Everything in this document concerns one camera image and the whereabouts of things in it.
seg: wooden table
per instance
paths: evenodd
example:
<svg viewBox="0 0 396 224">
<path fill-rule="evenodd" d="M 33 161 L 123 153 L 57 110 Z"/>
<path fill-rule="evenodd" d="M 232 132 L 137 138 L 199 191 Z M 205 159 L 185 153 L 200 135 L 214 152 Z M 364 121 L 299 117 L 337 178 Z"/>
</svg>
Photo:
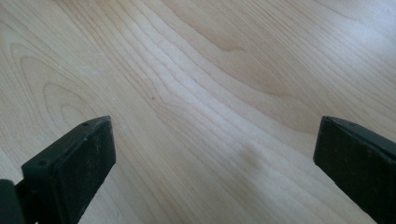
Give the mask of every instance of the wooden table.
<svg viewBox="0 0 396 224">
<path fill-rule="evenodd" d="M 312 156 L 323 115 L 395 141 L 395 99 L 395 1 L 0 2 L 0 178 L 113 120 L 80 223 L 374 223 Z"/>
</svg>

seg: wooden surface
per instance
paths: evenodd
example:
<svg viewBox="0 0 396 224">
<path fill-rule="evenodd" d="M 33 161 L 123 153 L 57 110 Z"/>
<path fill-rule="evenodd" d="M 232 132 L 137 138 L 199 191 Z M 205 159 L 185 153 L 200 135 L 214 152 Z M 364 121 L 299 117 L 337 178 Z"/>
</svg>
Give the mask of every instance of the wooden surface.
<svg viewBox="0 0 396 224">
<path fill-rule="evenodd" d="M 112 117 L 80 223 L 374 223 L 312 156 L 322 115 L 395 141 L 395 96 L 395 1 L 0 1 L 0 178 Z"/>
</svg>

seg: black object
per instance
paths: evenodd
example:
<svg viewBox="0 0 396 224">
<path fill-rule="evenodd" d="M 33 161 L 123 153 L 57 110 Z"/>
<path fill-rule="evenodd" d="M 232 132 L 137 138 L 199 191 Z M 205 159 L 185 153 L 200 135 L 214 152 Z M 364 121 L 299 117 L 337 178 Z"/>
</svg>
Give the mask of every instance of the black object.
<svg viewBox="0 0 396 224">
<path fill-rule="evenodd" d="M 110 117 L 78 125 L 0 180 L 0 224 L 77 224 L 115 162 Z"/>
<path fill-rule="evenodd" d="M 314 162 L 377 223 L 396 223 L 396 144 L 358 124 L 323 117 Z"/>
</svg>

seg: light wood grain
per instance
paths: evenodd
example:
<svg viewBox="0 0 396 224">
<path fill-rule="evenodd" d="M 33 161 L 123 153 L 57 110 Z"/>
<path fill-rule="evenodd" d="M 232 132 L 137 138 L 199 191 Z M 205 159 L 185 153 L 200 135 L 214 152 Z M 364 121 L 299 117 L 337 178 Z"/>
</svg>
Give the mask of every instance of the light wood grain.
<svg viewBox="0 0 396 224">
<path fill-rule="evenodd" d="M 322 115 L 395 141 L 395 96 L 395 1 L 0 2 L 0 178 L 112 117 L 80 223 L 374 223 L 312 156 Z"/>
</svg>

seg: black clamp jaw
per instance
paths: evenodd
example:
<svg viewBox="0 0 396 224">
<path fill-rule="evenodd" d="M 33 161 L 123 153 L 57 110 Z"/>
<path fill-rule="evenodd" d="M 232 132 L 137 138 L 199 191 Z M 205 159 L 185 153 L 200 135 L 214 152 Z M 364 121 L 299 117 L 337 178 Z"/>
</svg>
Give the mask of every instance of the black clamp jaw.
<svg viewBox="0 0 396 224">
<path fill-rule="evenodd" d="M 110 117 L 81 123 L 0 180 L 0 223 L 77 224 L 115 163 Z"/>
<path fill-rule="evenodd" d="M 396 144 L 343 119 L 323 117 L 314 162 L 377 223 L 396 223 Z"/>
</svg>

